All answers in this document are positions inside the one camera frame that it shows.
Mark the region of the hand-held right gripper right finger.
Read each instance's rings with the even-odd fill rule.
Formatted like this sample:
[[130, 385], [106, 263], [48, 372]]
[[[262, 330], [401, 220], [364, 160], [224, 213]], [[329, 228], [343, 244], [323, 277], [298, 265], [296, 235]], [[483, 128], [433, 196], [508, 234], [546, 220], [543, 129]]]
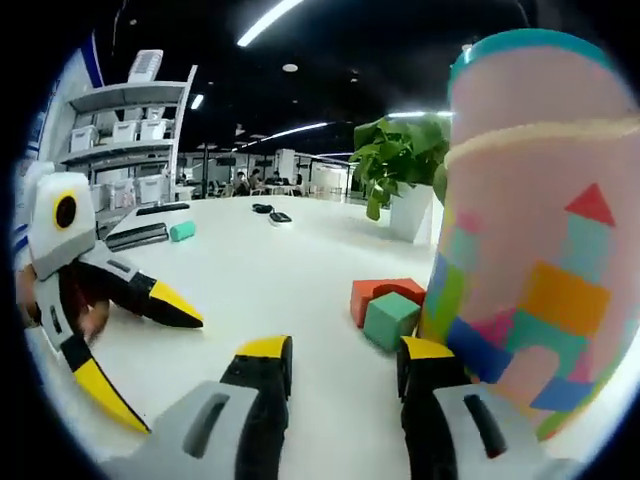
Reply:
[[576, 477], [576, 462], [549, 457], [527, 420], [473, 383], [447, 347], [403, 336], [397, 385], [413, 479]]

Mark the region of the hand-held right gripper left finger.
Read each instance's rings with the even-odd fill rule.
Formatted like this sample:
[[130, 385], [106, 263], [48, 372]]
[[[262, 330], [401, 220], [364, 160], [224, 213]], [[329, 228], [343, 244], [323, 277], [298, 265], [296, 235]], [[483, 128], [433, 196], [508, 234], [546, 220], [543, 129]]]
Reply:
[[293, 339], [240, 347], [217, 381], [165, 410], [133, 453], [101, 463], [109, 479], [275, 479], [292, 384]]

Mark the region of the person's left hand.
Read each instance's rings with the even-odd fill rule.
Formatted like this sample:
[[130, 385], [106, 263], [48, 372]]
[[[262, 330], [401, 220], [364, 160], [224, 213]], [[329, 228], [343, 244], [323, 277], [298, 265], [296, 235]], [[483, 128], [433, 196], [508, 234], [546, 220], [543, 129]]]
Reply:
[[68, 267], [59, 279], [61, 304], [72, 330], [91, 344], [104, 330], [109, 314], [109, 298], [98, 285]]

